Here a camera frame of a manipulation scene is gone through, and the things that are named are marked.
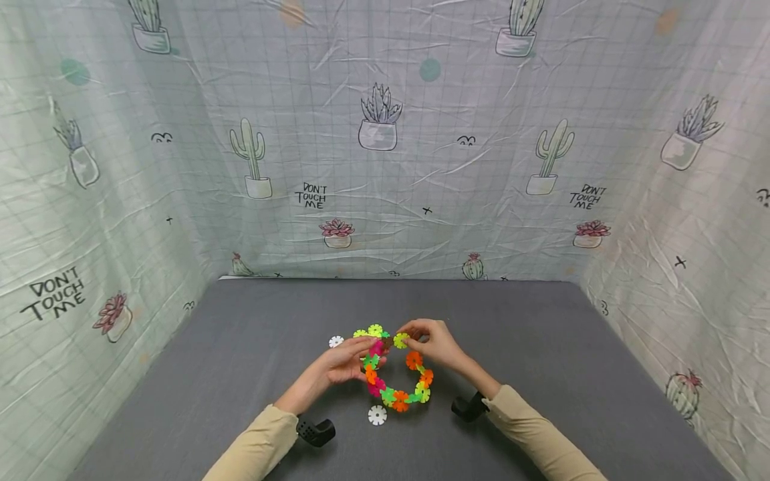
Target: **black clip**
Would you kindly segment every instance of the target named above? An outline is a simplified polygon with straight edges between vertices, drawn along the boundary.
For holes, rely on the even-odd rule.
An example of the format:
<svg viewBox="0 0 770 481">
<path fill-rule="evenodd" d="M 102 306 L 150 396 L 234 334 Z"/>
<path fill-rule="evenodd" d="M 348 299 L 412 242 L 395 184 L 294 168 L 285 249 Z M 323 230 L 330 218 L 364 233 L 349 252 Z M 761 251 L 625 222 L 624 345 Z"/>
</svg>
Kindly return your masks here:
<svg viewBox="0 0 770 481">
<path fill-rule="evenodd" d="M 300 421 L 296 424 L 296 432 L 300 438 L 305 439 L 308 444 L 320 448 L 331 441 L 336 434 L 334 425 L 328 419 L 325 419 L 315 425 L 305 419 L 305 415 L 300 415 Z"/>
<path fill-rule="evenodd" d="M 452 402 L 452 413 L 457 414 L 460 419 L 466 423 L 471 423 L 478 419 L 484 413 L 489 412 L 486 404 L 481 402 L 484 397 L 476 391 L 476 395 L 470 399 L 470 402 L 461 397 L 454 398 Z"/>
</svg>

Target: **printed cloth backdrop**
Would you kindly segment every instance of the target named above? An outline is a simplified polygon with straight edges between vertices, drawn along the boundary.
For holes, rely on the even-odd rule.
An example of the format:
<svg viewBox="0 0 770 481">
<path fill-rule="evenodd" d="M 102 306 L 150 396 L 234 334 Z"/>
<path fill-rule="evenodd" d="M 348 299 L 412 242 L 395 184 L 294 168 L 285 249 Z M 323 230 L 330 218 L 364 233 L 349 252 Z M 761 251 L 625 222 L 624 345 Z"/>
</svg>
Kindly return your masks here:
<svg viewBox="0 0 770 481">
<path fill-rule="evenodd" d="M 576 282 L 766 479 L 766 0 L 0 13 L 0 481 L 65 479 L 222 274 Z"/>
</svg>

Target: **colorful toy bracelet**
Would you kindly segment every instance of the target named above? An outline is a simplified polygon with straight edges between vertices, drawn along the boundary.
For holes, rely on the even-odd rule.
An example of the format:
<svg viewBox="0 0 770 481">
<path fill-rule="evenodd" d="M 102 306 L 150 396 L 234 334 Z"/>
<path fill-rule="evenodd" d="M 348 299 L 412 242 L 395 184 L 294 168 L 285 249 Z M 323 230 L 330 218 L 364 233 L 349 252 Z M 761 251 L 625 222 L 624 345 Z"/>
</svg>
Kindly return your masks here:
<svg viewBox="0 0 770 481">
<path fill-rule="evenodd" d="M 377 377 L 375 369 L 380 364 L 380 358 L 383 355 L 386 346 L 391 343 L 397 349 L 406 349 L 407 345 L 403 342 L 409 337 L 405 332 L 399 332 L 392 338 L 390 334 L 383 331 L 379 324 L 372 324 L 368 330 L 359 329 L 353 333 L 353 337 L 372 336 L 379 337 L 380 340 L 374 343 L 369 349 L 369 353 L 363 358 L 363 368 L 367 375 L 369 393 L 372 396 L 379 397 L 383 404 L 389 408 L 395 409 L 399 413 L 404 413 L 409 409 L 411 403 L 427 403 L 430 399 L 430 384 L 433 382 L 433 371 L 425 369 L 423 366 L 423 357 L 417 351 L 411 351 L 407 354 L 407 367 L 413 371 L 420 372 L 420 381 L 414 388 L 412 394 L 404 391 L 396 391 L 385 385 L 385 382 Z"/>
</svg>

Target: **orange dot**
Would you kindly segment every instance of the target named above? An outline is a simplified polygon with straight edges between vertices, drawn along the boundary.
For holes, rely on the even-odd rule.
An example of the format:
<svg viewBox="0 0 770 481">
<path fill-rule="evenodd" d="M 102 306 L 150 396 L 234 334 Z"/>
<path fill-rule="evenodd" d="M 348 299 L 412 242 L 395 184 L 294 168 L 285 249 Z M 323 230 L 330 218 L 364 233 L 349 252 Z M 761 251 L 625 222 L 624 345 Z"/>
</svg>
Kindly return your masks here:
<svg viewBox="0 0 770 481">
<path fill-rule="evenodd" d="M 674 29 L 678 20 L 679 10 L 677 8 L 663 11 L 661 16 L 658 17 L 658 22 L 655 23 L 655 34 L 668 35 Z"/>
<path fill-rule="evenodd" d="M 301 0 L 283 0 L 281 20 L 289 28 L 297 28 L 305 23 L 305 10 L 302 8 Z"/>
</svg>

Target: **beige sleeve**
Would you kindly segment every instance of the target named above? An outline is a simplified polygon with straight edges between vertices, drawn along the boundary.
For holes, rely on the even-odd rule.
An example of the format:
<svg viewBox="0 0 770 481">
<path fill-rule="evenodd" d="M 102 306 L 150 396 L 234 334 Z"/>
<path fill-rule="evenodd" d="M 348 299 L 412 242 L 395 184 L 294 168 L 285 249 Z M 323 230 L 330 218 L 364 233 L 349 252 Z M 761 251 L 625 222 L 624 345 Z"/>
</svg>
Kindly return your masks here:
<svg viewBox="0 0 770 481">
<path fill-rule="evenodd" d="M 491 401 L 484 399 L 497 428 L 534 461 L 549 481 L 607 481 L 596 466 L 558 429 L 503 386 Z"/>
<path fill-rule="evenodd" d="M 293 414 L 268 405 L 214 463 L 203 481 L 260 481 L 294 446 L 298 422 Z"/>
</svg>

